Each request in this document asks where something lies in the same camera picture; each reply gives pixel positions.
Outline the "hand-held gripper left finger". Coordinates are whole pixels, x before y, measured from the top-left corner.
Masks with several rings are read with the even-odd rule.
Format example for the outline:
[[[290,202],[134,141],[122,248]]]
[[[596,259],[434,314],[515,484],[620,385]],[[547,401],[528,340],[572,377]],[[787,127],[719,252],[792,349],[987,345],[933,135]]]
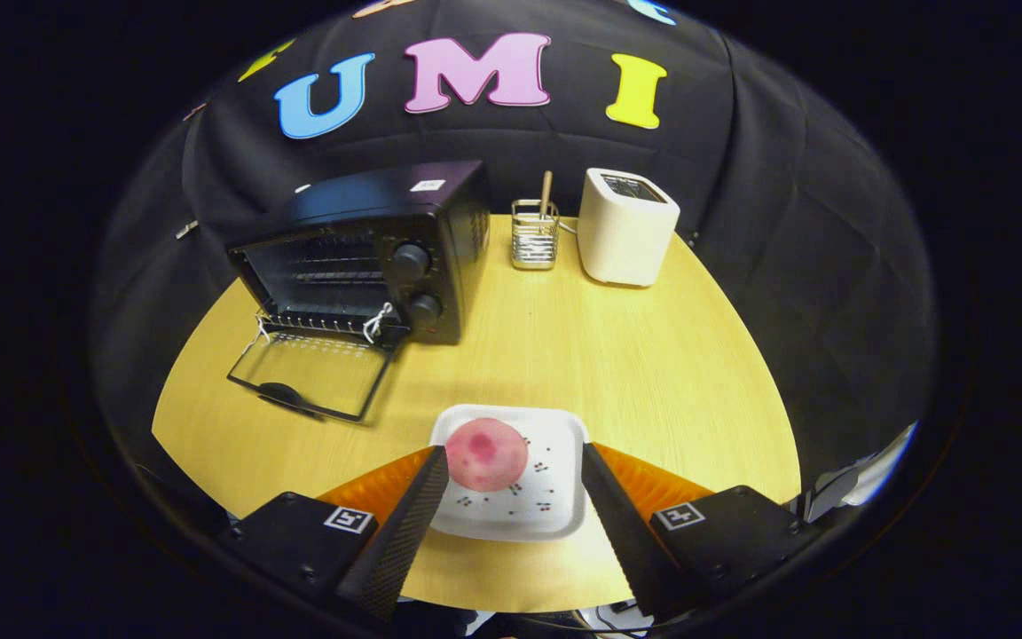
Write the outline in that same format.
[[[301,603],[386,622],[447,483],[444,447],[425,446],[320,496],[277,494],[218,543]]]

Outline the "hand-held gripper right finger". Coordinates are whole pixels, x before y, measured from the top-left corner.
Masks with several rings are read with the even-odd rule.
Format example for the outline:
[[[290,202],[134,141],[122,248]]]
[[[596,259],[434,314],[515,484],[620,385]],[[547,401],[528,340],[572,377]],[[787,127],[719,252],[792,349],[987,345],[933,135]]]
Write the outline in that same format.
[[[750,486],[713,491],[600,442],[584,445],[580,485],[653,617],[733,599],[823,535]]]

